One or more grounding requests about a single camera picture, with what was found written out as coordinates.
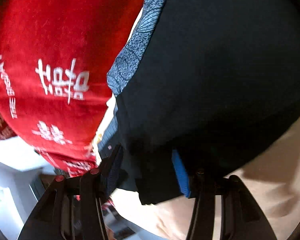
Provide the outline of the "black pants with grey trim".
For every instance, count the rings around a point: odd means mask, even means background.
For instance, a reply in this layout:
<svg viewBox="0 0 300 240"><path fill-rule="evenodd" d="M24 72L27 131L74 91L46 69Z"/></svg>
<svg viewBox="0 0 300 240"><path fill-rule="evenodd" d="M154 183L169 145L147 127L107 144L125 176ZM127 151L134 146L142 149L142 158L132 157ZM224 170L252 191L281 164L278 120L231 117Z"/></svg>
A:
<svg viewBox="0 0 300 240"><path fill-rule="evenodd" d="M300 0L144 0L107 82L121 188L180 196L173 151L190 177L223 177L299 118Z"/></svg>

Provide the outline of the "cream cushion cover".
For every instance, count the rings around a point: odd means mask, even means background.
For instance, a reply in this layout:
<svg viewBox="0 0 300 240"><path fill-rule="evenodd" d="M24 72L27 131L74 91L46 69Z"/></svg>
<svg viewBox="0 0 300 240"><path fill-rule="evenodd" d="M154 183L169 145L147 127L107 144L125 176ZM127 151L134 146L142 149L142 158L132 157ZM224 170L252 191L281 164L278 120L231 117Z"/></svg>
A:
<svg viewBox="0 0 300 240"><path fill-rule="evenodd" d="M194 198L189 239L274 239L234 171L300 116L300 22L288 10L143 9L108 84L114 118L98 144L112 157L108 192L142 204Z"/></svg>

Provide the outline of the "red blanket with white characters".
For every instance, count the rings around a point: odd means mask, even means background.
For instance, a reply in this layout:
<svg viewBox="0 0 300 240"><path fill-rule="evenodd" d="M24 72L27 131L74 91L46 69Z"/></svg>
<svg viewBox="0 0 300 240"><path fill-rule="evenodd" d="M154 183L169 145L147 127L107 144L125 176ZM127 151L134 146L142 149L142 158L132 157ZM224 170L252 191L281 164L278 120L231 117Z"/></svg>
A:
<svg viewBox="0 0 300 240"><path fill-rule="evenodd" d="M0 114L52 166L96 167L107 72L143 0L0 0Z"/></svg>

